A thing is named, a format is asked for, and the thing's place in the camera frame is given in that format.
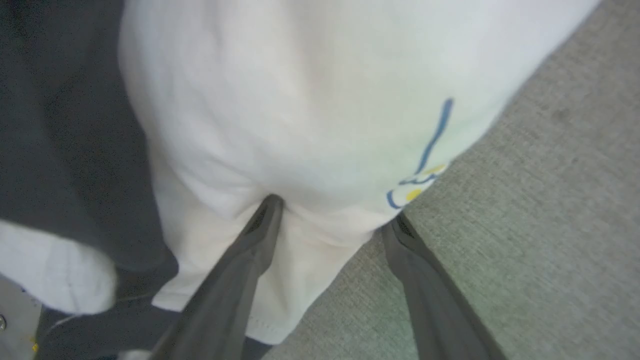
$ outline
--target carpeted floor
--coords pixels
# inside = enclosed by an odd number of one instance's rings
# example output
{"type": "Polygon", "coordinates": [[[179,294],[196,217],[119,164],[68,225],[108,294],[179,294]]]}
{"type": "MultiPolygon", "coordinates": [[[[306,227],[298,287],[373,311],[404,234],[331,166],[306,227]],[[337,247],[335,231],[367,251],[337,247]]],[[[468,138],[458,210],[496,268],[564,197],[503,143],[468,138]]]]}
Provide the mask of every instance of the carpeted floor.
{"type": "MultiPolygon", "coordinates": [[[[640,359],[640,1],[604,1],[408,214],[511,360],[640,359]]],[[[416,358],[379,239],[268,356],[416,358]]]]}

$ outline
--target blue line print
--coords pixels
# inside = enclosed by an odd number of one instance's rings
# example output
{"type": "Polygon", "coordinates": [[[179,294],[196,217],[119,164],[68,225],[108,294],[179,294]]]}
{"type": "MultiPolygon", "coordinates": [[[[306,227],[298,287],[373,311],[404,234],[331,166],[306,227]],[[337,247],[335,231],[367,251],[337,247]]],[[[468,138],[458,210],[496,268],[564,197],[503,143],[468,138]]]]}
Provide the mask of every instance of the blue line print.
{"type": "Polygon", "coordinates": [[[387,191],[387,201],[388,201],[389,205],[392,208],[394,208],[394,209],[402,209],[402,206],[398,206],[394,202],[394,191],[393,190],[387,191]]]}
{"type": "Polygon", "coordinates": [[[448,98],[444,104],[442,105],[442,112],[440,114],[440,123],[438,124],[438,129],[436,130],[435,135],[429,142],[429,145],[424,149],[422,153],[422,158],[420,159],[420,165],[418,166],[418,170],[415,171],[414,175],[419,174],[424,170],[424,167],[427,165],[427,161],[429,160],[429,155],[431,155],[431,150],[433,150],[433,146],[436,144],[440,135],[444,132],[445,127],[447,126],[447,121],[449,121],[449,117],[451,116],[451,108],[453,107],[453,99],[448,98]]]}
{"type": "Polygon", "coordinates": [[[426,183],[428,181],[431,181],[431,180],[435,179],[436,177],[438,177],[436,174],[431,174],[425,180],[422,180],[422,181],[417,181],[416,179],[402,180],[398,185],[406,185],[406,184],[420,185],[420,184],[424,184],[424,183],[426,183]]]}
{"type": "MultiPolygon", "coordinates": [[[[424,167],[427,165],[427,162],[429,161],[429,156],[431,155],[431,151],[433,150],[433,147],[435,146],[435,144],[438,142],[438,139],[440,139],[440,136],[442,136],[442,133],[444,133],[445,128],[447,127],[447,122],[449,121],[449,117],[451,116],[451,108],[453,107],[453,98],[448,98],[442,105],[442,110],[440,113],[440,120],[438,122],[438,127],[436,129],[436,133],[433,135],[431,141],[427,144],[427,147],[424,149],[424,152],[422,153],[422,157],[420,158],[420,164],[418,165],[418,170],[415,171],[415,173],[413,174],[413,176],[418,175],[419,173],[421,173],[424,170],[424,167]]],[[[427,183],[431,180],[435,180],[438,178],[438,174],[431,174],[430,176],[427,176],[426,179],[418,181],[416,178],[410,179],[410,180],[402,180],[400,181],[400,183],[398,183],[398,185],[406,185],[406,184],[416,184],[416,185],[420,185],[420,184],[424,184],[427,183]]],[[[389,190],[387,192],[387,202],[389,203],[389,206],[391,206],[394,209],[402,209],[403,206],[399,206],[398,204],[396,204],[396,202],[394,201],[394,191],[393,190],[389,190]]]]}

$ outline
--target white fabric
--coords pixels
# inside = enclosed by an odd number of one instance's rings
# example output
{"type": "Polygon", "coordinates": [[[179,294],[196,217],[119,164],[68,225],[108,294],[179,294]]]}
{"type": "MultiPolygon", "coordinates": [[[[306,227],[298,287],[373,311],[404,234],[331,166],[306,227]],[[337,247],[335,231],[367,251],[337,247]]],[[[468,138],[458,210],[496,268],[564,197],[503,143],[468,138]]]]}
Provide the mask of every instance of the white fabric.
{"type": "Polygon", "coordinates": [[[113,263],[91,247],[0,220],[0,249],[0,273],[47,307],[94,314],[114,303],[113,263]]]}
{"type": "Polygon", "coordinates": [[[275,193],[247,334],[281,342],[596,3],[128,1],[120,64],[180,264],[154,304],[182,309],[275,193]]]}

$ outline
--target gray carpet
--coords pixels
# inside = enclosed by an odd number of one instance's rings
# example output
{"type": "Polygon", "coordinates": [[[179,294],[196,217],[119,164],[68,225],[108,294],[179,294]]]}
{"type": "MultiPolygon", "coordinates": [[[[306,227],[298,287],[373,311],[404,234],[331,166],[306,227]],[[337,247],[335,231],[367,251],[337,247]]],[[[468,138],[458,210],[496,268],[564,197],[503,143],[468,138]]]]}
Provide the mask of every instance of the gray carpet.
{"type": "MultiPolygon", "coordinates": [[[[610,0],[408,210],[512,360],[640,359],[640,1],[610,0]]],[[[269,360],[415,360],[379,239],[269,360]]]]}

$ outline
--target printed graphic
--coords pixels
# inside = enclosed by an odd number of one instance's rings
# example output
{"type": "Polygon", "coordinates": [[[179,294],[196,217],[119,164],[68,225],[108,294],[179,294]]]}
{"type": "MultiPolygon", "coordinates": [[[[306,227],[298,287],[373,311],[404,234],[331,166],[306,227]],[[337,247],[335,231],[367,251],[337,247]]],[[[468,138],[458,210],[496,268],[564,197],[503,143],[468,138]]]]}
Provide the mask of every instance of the printed graphic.
{"type": "Polygon", "coordinates": [[[422,152],[422,157],[420,158],[418,167],[413,175],[400,181],[397,188],[387,192],[387,202],[392,208],[402,209],[405,205],[418,197],[418,195],[420,195],[420,193],[422,193],[426,188],[428,188],[429,185],[431,185],[447,168],[447,165],[443,164],[425,170],[429,164],[429,156],[431,155],[433,148],[447,128],[452,107],[453,99],[451,98],[447,99],[443,103],[436,132],[422,152]]]}

